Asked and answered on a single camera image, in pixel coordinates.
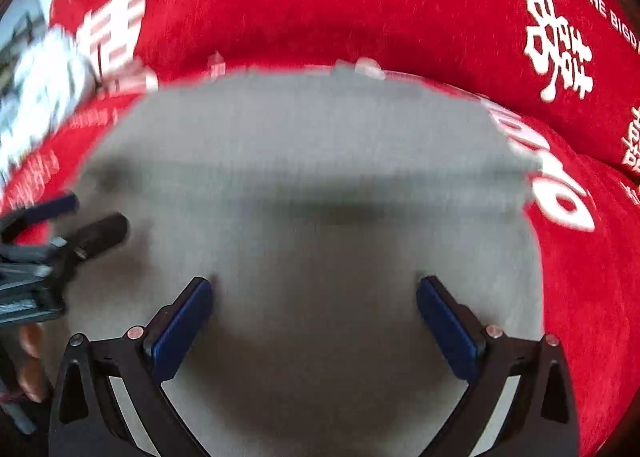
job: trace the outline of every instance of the white blurry object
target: white blurry object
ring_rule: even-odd
[[[78,105],[94,93],[95,86],[89,58],[78,51],[72,37],[59,27],[50,29],[42,40],[22,53],[14,72],[19,97],[17,111],[12,119],[0,123],[2,188],[12,170],[47,134],[59,129]]]

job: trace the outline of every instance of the gray cloth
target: gray cloth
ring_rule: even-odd
[[[418,455],[465,383],[419,318],[417,275],[542,334],[528,163],[478,104],[346,69],[159,92],[92,155],[60,226],[118,210],[132,235],[69,287],[49,364],[69,334],[119,337],[215,277],[214,316],[164,386],[213,456]]]

